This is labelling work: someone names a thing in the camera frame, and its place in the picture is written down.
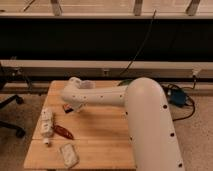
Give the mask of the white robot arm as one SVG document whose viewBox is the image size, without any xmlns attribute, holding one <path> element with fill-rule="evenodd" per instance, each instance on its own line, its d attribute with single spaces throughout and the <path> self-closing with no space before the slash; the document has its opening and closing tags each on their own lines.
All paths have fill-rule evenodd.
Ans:
<svg viewBox="0 0 213 171">
<path fill-rule="evenodd" d="M 136 171 L 186 171 L 163 88 L 140 77 L 125 86 L 82 88 L 71 77 L 61 98 L 74 111 L 83 104 L 122 106 L 128 123 Z"/>
</svg>

